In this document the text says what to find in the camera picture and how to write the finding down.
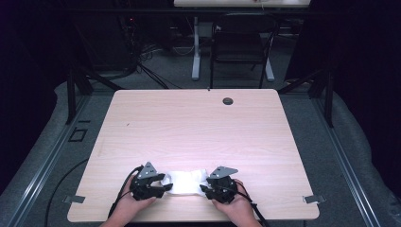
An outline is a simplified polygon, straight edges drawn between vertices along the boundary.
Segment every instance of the light wood tabletop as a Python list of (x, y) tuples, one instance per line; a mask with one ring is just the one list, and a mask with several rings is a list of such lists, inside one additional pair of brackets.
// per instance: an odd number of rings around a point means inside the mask
[(310, 0), (174, 0), (175, 7), (308, 8)]
[[(229, 97), (233, 104), (226, 105)], [(73, 222), (104, 221), (127, 175), (235, 168), (266, 219), (314, 219), (316, 204), (277, 92), (270, 89), (130, 90), (114, 94), (72, 203)], [(222, 221), (201, 196), (164, 194), (134, 221)]]

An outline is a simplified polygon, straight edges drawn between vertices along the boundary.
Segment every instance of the dark background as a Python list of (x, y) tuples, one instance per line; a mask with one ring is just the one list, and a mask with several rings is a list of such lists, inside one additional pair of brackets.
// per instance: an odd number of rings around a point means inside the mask
[[(112, 7), (110, 1), (66, 1), (77, 7)], [(162, 1), (170, 6), (170, 1)], [(77, 65), (130, 67), (116, 18), (79, 16), (74, 23), (44, 6), (53, 1), (0, 3), (1, 188), (9, 183), (55, 107), (54, 88)], [(385, 184), (401, 196), (401, 7), (396, 1), (313, 0), (312, 11), (338, 10), (349, 17), (306, 20), (287, 79), (334, 65), (335, 91), (347, 103), (372, 148)], [(168, 48), (168, 35), (159, 27)], [(82, 40), (83, 32), (87, 40)], [(88, 50), (85, 42), (96, 47)]]

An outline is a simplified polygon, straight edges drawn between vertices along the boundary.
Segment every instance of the desk leg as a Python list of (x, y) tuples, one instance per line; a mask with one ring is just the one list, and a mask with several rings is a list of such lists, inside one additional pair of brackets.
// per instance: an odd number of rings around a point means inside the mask
[(274, 74), (271, 69), (271, 64), (269, 59), (268, 63), (266, 64), (266, 77), (268, 78), (268, 82), (274, 82)]
[(200, 54), (200, 36), (198, 32), (198, 17), (194, 18), (194, 63), (192, 64), (192, 79), (200, 79), (201, 54)]

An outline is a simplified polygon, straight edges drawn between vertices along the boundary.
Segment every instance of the cable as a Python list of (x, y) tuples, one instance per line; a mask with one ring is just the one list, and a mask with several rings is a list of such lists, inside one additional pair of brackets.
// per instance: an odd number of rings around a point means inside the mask
[(127, 181), (130, 179), (130, 177), (132, 176), (132, 174), (133, 174), (134, 172), (139, 171), (140, 169), (142, 169), (142, 167), (143, 167), (143, 166), (139, 166), (139, 167), (135, 168), (135, 169), (134, 169), (133, 171), (131, 171), (131, 173), (127, 176), (126, 180), (124, 181), (123, 185), (121, 186), (120, 191), (119, 191), (118, 194), (117, 194), (117, 199), (115, 199), (115, 202), (113, 203), (112, 207), (110, 208), (108, 218), (112, 215), (112, 213), (113, 213), (115, 207), (117, 206), (117, 204), (118, 204), (118, 202), (121, 200), (121, 198), (123, 198), (125, 195), (127, 195), (128, 193), (130, 193), (130, 191), (128, 191), (128, 192), (124, 193), (124, 195), (122, 195), (122, 194), (123, 194), (123, 191), (124, 191), (124, 187), (125, 187), (125, 185), (127, 184)]
[(78, 166), (82, 165), (85, 162), (88, 162), (89, 159), (85, 159), (82, 160), (81, 162), (79, 162), (78, 164), (76, 164), (74, 167), (72, 167), (67, 173), (64, 174), (64, 176), (61, 178), (61, 180), (57, 183), (56, 188), (54, 189), (53, 193), (51, 194), (50, 200), (47, 204), (46, 207), (46, 213), (45, 213), (45, 217), (44, 217), (44, 227), (47, 227), (47, 222), (48, 222), (48, 217), (49, 217), (49, 211), (50, 211), (50, 205), (51, 202), (53, 201), (53, 197), (56, 194), (57, 189), (59, 188), (60, 184), (64, 181), (64, 179), (74, 170), (76, 169)]
[(153, 79), (155, 82), (157, 82), (160, 86), (162, 86), (164, 89), (169, 89), (168, 86), (163, 82), (166, 81), (167, 83), (173, 85), (176, 88), (180, 88), (182, 89), (182, 87), (172, 83), (171, 81), (163, 78), (162, 76), (156, 74), (155, 72), (151, 71), (150, 69), (148, 69), (145, 65), (143, 65), (142, 63), (138, 63), (139, 68), (141, 68), (151, 79)]
[[(260, 221), (262, 222), (263, 226), (265, 227), (269, 227), (268, 222), (265, 220), (265, 218), (263, 217), (263, 215), (260, 213), (259, 209), (257, 209), (257, 204), (255, 202), (253, 202), (253, 200), (251, 200), (251, 197), (249, 196), (247, 189), (245, 189), (245, 186), (242, 183), (238, 183), (236, 182), (236, 185), (240, 185), (244, 191), (245, 194), (239, 191), (236, 191), (236, 194), (242, 196), (243, 198), (245, 198), (251, 205), (252, 209), (254, 210), (254, 212), (257, 214), (257, 216), (260, 218)], [(218, 186), (221, 189), (226, 189), (228, 191), (232, 191), (235, 192), (233, 189), (228, 188), (228, 187), (223, 187), (223, 186)]]

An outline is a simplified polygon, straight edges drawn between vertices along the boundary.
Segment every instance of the chair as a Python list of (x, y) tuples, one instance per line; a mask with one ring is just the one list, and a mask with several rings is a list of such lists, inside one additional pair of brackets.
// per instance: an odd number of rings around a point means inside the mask
[(212, 25), (210, 58), (210, 88), (213, 88), (214, 64), (262, 64), (259, 88), (266, 76), (266, 64), (274, 35), (278, 31), (276, 19), (267, 13), (228, 13)]

